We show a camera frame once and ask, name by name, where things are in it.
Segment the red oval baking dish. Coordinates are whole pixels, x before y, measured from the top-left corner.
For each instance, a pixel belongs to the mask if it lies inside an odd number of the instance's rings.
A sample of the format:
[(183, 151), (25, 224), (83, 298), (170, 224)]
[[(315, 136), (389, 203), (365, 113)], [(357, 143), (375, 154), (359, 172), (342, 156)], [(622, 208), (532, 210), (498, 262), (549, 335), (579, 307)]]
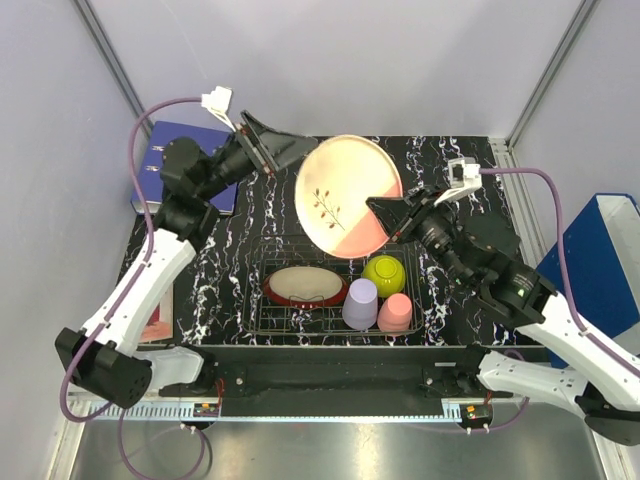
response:
[(263, 294), (273, 303), (301, 310), (339, 305), (348, 289), (340, 275), (314, 266), (281, 268), (263, 282)]

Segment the lavender plastic cup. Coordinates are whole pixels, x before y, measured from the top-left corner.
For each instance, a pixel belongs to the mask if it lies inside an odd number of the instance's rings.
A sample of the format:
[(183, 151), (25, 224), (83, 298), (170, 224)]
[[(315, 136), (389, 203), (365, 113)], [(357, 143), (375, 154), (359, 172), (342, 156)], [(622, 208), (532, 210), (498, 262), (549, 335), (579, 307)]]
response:
[(352, 329), (364, 331), (372, 327), (378, 315), (378, 292), (368, 279), (355, 280), (349, 287), (342, 307), (342, 318)]

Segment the yellow-green bowl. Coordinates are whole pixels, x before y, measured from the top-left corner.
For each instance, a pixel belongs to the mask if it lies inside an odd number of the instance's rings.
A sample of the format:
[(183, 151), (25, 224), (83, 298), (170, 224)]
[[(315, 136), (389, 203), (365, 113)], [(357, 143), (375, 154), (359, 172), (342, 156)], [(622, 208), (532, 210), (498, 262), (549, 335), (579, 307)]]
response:
[(370, 259), (361, 277), (373, 282), (378, 296), (383, 299), (402, 292), (406, 284), (406, 271), (403, 264), (389, 255), (378, 255)]

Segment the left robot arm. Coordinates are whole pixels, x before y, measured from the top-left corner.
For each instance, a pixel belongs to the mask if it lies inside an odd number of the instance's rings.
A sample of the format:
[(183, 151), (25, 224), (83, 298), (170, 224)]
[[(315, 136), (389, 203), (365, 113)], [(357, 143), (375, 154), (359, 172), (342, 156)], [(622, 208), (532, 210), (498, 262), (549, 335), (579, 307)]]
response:
[(70, 385), (122, 409), (147, 392), (185, 387), (196, 396), (215, 386), (215, 358), (197, 347), (174, 346), (139, 352), (140, 337), (166, 291), (197, 256), (219, 218), (211, 199), (255, 173), (273, 175), (303, 159), (316, 138), (272, 129), (248, 111), (213, 153), (189, 137), (163, 150), (160, 178), (165, 197), (146, 219), (145, 243), (129, 270), (99, 310), (77, 331), (64, 328), (54, 345), (65, 369), (59, 404), (67, 405)]

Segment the cream and pink plate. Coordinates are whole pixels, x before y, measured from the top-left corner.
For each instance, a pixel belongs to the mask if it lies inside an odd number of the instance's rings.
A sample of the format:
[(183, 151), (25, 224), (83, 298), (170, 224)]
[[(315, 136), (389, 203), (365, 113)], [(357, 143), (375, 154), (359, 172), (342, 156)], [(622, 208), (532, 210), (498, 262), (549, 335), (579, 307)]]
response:
[(360, 136), (331, 137), (302, 162), (294, 204), (299, 223), (320, 250), (342, 259), (368, 256), (389, 240), (366, 204), (370, 197), (401, 197), (391, 157)]

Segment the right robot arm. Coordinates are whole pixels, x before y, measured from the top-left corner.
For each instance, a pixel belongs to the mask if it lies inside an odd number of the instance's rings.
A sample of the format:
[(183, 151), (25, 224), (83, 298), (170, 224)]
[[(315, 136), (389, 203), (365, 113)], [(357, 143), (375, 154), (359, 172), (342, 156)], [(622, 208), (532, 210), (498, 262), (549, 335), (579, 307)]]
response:
[(500, 216), (459, 220), (429, 189), (404, 198), (370, 197), (366, 205), (392, 241), (420, 243), (453, 283), (473, 293), (492, 322), (535, 340), (567, 364), (552, 368), (472, 346), (453, 374), (460, 393), (522, 395), (576, 415), (612, 442), (638, 445), (638, 357), (572, 315), (566, 296), (518, 259), (520, 239)]

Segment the pink plastic cup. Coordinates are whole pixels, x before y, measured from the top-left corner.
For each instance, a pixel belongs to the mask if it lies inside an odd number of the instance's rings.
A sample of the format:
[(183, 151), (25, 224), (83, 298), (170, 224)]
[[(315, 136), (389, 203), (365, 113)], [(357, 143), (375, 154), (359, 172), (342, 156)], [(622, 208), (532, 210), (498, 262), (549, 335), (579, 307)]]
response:
[(377, 325), (381, 331), (396, 332), (409, 328), (413, 313), (411, 299), (396, 293), (389, 296), (383, 303), (377, 318)]

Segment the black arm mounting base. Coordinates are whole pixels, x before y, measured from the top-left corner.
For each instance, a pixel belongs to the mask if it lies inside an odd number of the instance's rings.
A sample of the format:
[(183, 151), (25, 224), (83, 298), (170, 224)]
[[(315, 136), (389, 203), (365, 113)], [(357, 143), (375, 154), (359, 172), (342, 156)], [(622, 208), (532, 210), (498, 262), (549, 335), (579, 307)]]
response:
[(485, 399), (465, 347), (207, 346), (202, 386), (163, 397), (221, 393), (224, 417), (409, 417), (443, 413), (446, 398)]

